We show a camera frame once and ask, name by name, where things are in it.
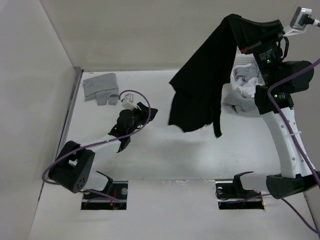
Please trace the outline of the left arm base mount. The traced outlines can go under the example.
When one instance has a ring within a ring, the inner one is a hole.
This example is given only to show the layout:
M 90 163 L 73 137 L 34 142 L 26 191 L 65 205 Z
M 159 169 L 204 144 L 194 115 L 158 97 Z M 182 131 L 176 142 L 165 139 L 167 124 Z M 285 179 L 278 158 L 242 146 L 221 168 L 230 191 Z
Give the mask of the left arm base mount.
M 104 195 L 109 195 L 111 198 L 101 195 L 100 193 L 86 192 L 83 194 L 81 201 L 81 210 L 126 210 L 128 198 L 128 181 L 114 181 L 102 191 Z

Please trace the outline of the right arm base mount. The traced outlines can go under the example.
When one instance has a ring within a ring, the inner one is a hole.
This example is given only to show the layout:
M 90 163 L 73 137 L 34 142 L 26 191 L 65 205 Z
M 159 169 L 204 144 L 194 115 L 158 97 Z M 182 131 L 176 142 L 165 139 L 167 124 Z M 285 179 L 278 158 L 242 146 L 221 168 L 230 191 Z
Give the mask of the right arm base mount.
M 261 192 L 236 188 L 233 181 L 216 181 L 219 210 L 264 210 Z

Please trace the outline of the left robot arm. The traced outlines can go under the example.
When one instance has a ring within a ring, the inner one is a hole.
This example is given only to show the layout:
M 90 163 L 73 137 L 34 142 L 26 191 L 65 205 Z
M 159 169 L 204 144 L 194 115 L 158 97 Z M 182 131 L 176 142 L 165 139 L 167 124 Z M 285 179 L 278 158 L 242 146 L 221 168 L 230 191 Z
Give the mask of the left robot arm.
M 235 14 L 225 17 L 170 81 L 175 94 L 168 123 L 185 133 L 212 125 L 215 137 L 219 138 L 222 135 L 222 90 L 230 81 L 236 51 L 255 55 L 270 47 L 272 53 L 268 68 L 272 69 L 282 61 L 278 42 L 284 34 L 279 20 L 254 22 Z M 125 102 L 107 140 L 85 146 L 68 141 L 55 162 L 43 173 L 43 179 L 72 193 L 80 192 L 90 178 L 97 156 L 93 148 L 102 146 L 110 153 L 124 151 L 132 135 L 149 124 L 157 113 L 158 110 L 148 101 Z

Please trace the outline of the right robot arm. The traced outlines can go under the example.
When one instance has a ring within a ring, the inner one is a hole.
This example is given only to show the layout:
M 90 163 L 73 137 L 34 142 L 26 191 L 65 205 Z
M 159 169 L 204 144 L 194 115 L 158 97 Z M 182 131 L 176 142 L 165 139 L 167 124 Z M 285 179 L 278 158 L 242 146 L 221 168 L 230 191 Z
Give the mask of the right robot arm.
M 280 174 L 256 175 L 253 172 L 236 174 L 229 198 L 243 198 L 250 190 L 269 192 L 282 199 L 307 191 L 320 184 L 320 174 L 304 152 L 295 124 L 291 92 L 277 90 L 277 86 L 298 78 L 308 84 L 314 74 L 314 65 L 308 61 L 288 62 L 297 71 L 285 70 L 283 62 L 261 61 L 258 69 L 269 70 L 265 85 L 256 88 L 254 102 L 268 126 L 280 160 Z M 212 125 L 214 135 L 221 136 L 220 116 L 223 85 L 230 80 L 233 64 L 215 66 L 212 61 L 189 60 L 173 77 L 175 90 L 168 123 L 184 132 L 193 132 Z

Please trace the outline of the black tank top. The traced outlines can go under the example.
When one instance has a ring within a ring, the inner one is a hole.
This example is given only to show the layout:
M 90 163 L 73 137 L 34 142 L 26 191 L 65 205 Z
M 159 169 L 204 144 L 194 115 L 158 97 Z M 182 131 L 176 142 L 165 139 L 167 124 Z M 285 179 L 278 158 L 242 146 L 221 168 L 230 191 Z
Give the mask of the black tank top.
M 221 132 L 221 101 L 238 49 L 261 44 L 283 32 L 279 20 L 255 22 L 230 14 L 210 34 L 170 80 L 175 94 L 168 125 L 189 133 L 211 125 L 216 138 Z

